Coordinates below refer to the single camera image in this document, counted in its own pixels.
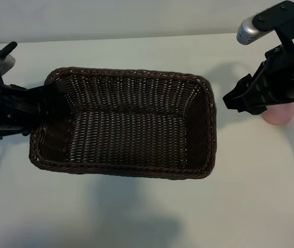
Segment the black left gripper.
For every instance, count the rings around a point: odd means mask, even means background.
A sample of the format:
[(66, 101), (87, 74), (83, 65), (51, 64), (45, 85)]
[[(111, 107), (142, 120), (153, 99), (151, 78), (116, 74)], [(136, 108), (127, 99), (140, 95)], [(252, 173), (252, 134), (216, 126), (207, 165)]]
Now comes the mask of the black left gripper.
[(34, 88), (0, 85), (0, 140), (5, 136), (28, 136), (42, 118), (68, 118), (71, 109), (63, 82), (53, 81)]

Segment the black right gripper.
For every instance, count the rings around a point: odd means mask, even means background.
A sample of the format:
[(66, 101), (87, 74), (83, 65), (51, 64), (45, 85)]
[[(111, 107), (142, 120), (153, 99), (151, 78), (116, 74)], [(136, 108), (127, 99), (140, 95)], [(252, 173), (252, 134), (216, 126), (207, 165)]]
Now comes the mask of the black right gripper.
[(268, 105), (294, 102), (294, 47), (289, 53), (279, 45), (265, 56), (254, 76), (240, 79), (223, 97), (228, 109), (259, 115)]

